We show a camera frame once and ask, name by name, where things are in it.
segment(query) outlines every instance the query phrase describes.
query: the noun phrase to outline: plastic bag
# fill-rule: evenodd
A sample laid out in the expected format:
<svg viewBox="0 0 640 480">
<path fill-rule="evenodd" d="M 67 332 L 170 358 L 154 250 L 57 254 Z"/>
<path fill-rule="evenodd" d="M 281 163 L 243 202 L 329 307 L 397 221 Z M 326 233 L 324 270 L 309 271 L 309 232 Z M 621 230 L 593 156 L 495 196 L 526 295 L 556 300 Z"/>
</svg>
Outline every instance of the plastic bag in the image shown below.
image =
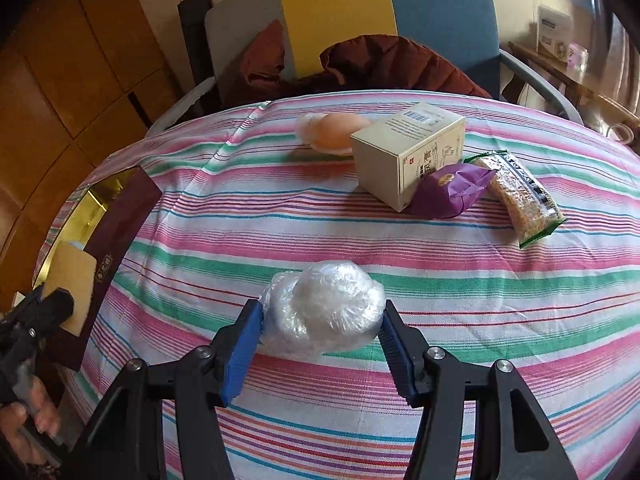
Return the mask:
<svg viewBox="0 0 640 480">
<path fill-rule="evenodd" d="M 448 164 L 418 183 L 409 212 L 422 218 L 453 218 L 475 204 L 497 170 Z"/>
<path fill-rule="evenodd" d="M 276 354 L 317 356 L 361 348 L 376 337 L 385 309 L 382 284 L 349 261 L 280 272 L 260 302 L 260 341 Z"/>
<path fill-rule="evenodd" d="M 486 152 L 466 158 L 465 162 L 498 171 L 489 189 L 507 208 L 520 248 L 548 236 L 566 222 L 549 192 L 515 155 L 505 150 Z"/>
</svg>

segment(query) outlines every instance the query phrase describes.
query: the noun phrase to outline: paper box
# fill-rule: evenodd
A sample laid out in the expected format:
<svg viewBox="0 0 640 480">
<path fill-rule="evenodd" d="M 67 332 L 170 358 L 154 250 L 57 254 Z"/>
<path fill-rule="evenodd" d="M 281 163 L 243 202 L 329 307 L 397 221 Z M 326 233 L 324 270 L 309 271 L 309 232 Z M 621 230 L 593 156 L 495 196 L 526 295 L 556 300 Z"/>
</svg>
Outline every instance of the paper box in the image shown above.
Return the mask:
<svg viewBox="0 0 640 480">
<path fill-rule="evenodd" d="M 362 188 L 402 211 L 425 173 L 460 161 L 465 118 L 417 104 L 351 136 Z"/>
<path fill-rule="evenodd" d="M 48 273 L 60 242 L 72 242 L 97 261 L 89 313 L 80 335 L 62 327 L 47 339 L 45 355 L 76 372 L 80 370 L 89 336 L 102 300 L 118 266 L 162 192 L 145 170 L 136 166 L 93 184 L 76 205 L 38 271 L 34 286 Z"/>
<path fill-rule="evenodd" d="M 574 21 L 567 14 L 538 7 L 538 53 L 566 63 L 574 34 Z"/>
</svg>

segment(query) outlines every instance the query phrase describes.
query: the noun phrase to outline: purple snack bag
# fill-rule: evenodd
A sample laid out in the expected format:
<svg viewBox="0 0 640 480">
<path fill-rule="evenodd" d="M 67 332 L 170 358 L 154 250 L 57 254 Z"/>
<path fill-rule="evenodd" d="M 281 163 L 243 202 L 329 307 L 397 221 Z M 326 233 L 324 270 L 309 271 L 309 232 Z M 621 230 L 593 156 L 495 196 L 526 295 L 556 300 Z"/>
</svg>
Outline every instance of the purple snack bag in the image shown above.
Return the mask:
<svg viewBox="0 0 640 480">
<path fill-rule="evenodd" d="M 462 162 L 444 166 L 422 178 L 408 211 L 427 219 L 458 216 L 478 201 L 495 173 Z"/>
</svg>

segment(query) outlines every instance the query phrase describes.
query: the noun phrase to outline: chair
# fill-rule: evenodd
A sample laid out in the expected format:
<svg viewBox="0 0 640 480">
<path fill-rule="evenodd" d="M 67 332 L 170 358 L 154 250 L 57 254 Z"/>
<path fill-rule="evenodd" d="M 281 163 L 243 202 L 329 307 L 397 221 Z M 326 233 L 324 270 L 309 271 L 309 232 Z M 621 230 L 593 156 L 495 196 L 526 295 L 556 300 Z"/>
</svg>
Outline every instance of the chair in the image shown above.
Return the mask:
<svg viewBox="0 0 640 480">
<path fill-rule="evenodd" d="M 561 116 L 582 124 L 578 111 L 556 88 L 500 49 L 494 0 L 224 0 L 215 6 L 209 0 L 185 0 L 178 10 L 198 86 L 160 118 L 148 135 L 169 127 L 212 88 L 224 95 L 231 83 L 233 60 L 276 19 L 285 29 L 284 77 L 318 72 L 318 55 L 339 41 L 362 34 L 397 34 L 449 59 L 495 99 L 502 98 L 503 63 Z M 210 63 L 202 59 L 207 52 Z"/>
</svg>

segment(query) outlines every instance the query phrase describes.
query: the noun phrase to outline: plastic wrap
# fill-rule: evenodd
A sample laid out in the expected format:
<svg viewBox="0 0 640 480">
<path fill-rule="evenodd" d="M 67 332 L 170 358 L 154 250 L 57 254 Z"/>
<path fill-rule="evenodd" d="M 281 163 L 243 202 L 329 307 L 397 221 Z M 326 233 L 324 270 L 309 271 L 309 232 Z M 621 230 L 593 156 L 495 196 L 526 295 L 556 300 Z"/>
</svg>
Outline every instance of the plastic wrap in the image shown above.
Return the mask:
<svg viewBox="0 0 640 480">
<path fill-rule="evenodd" d="M 489 189 L 507 208 L 520 248 L 551 234 L 566 221 L 549 192 L 511 153 L 486 152 L 465 162 L 498 171 Z"/>
<path fill-rule="evenodd" d="M 385 291 L 349 261 L 280 272 L 260 298 L 262 344 L 276 354 L 315 356 L 361 348 L 382 324 Z"/>
</svg>

